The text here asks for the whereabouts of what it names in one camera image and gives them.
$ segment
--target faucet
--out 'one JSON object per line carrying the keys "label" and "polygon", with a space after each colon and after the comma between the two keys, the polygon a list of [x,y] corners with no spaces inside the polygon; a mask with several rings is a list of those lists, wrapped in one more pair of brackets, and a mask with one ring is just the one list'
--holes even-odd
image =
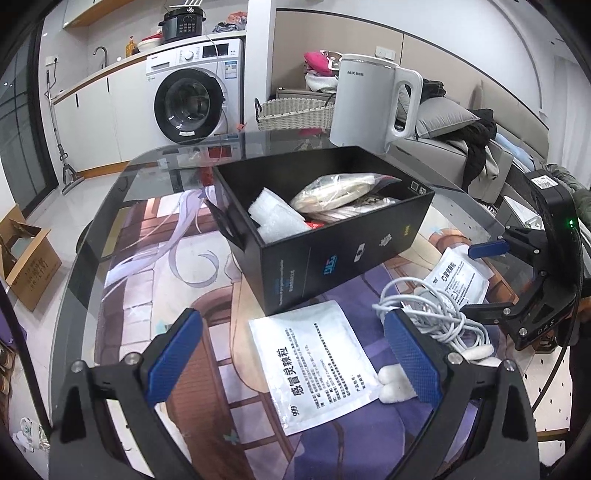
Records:
{"label": "faucet", "polygon": [[109,60],[107,60],[108,57],[107,57],[107,49],[106,48],[104,48],[102,46],[101,47],[97,47],[96,50],[95,50],[95,52],[93,53],[93,55],[96,55],[96,52],[98,52],[99,50],[103,50],[105,52],[105,67],[108,67],[109,66]]}

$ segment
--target plastic bag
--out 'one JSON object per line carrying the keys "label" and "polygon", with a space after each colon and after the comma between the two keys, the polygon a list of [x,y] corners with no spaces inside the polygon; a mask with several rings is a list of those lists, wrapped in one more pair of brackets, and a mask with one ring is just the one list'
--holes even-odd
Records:
{"label": "plastic bag", "polygon": [[346,218],[360,215],[361,213],[367,213],[371,212],[372,210],[387,207],[388,205],[393,205],[397,202],[399,202],[399,200],[390,197],[381,198],[373,195],[367,195],[355,200],[350,205],[335,208],[334,210],[328,210],[327,212],[310,213],[309,216],[314,220],[321,220],[322,222],[326,223],[334,223],[338,222],[339,220],[345,220]]}
{"label": "plastic bag", "polygon": [[379,173],[337,173],[325,175],[298,193],[290,205],[300,213],[324,212],[342,207],[371,191],[400,179]]}
{"label": "plastic bag", "polygon": [[376,400],[382,385],[334,300],[249,322],[286,435]]}
{"label": "plastic bag", "polygon": [[305,221],[291,215],[283,205],[275,205],[258,232],[263,241],[270,244],[308,230],[312,227]]}
{"label": "plastic bag", "polygon": [[266,244],[312,229],[304,217],[267,188],[252,202],[248,213],[260,225],[258,232]]}

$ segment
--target cushion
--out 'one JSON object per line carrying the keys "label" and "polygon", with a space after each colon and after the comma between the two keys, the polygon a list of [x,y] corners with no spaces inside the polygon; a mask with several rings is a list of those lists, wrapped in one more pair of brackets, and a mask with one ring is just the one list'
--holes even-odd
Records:
{"label": "cushion", "polygon": [[534,162],[531,156],[523,148],[514,145],[498,132],[496,134],[495,140],[499,145],[509,150],[517,160],[519,160],[523,165],[525,165],[527,167],[527,171],[535,170]]}
{"label": "cushion", "polygon": [[435,138],[473,124],[478,119],[453,100],[430,98],[418,108],[417,134],[419,138]]}
{"label": "cushion", "polygon": [[406,117],[410,107],[410,95],[403,85],[398,94],[398,110],[396,110],[396,120],[406,123]]}

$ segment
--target cardboard box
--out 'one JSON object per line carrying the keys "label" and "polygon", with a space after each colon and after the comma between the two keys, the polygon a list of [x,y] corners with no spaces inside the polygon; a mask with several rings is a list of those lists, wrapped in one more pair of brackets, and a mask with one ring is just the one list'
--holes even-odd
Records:
{"label": "cardboard box", "polygon": [[[263,187],[286,202],[320,176],[381,173],[401,179],[380,191],[399,203],[265,244],[248,208]],[[358,147],[299,151],[213,168],[218,227],[266,314],[294,307],[408,249],[434,192]]]}
{"label": "cardboard box", "polygon": [[[49,243],[49,228],[39,228],[26,223],[16,205],[0,222],[0,274],[22,304],[35,310],[41,295],[53,275],[60,268],[61,260]],[[13,250],[19,240],[23,244],[18,256]]]}

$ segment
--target blue gripper pad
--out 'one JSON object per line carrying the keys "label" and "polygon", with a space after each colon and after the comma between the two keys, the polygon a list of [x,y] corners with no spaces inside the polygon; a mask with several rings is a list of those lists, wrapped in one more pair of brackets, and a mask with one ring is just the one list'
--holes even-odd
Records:
{"label": "blue gripper pad", "polygon": [[477,258],[496,257],[509,252],[509,243],[505,240],[494,240],[484,244],[474,244],[468,247],[468,257]]}
{"label": "blue gripper pad", "polygon": [[[150,407],[154,407],[157,403],[168,399],[193,351],[201,340],[203,322],[200,313],[196,310],[187,309],[177,322],[182,321],[183,316],[187,316],[186,320],[173,333],[172,338],[168,340],[168,344],[163,347],[160,355],[147,372],[145,399]],[[171,330],[163,335],[158,335],[152,342],[155,342],[158,337],[166,337],[172,333]]]}
{"label": "blue gripper pad", "polygon": [[397,315],[397,312],[401,311],[396,309],[386,315],[384,335],[419,400],[430,403],[433,408],[437,408],[443,396],[440,388],[439,372],[431,363],[427,354],[421,349],[416,338],[408,331],[406,325]]}

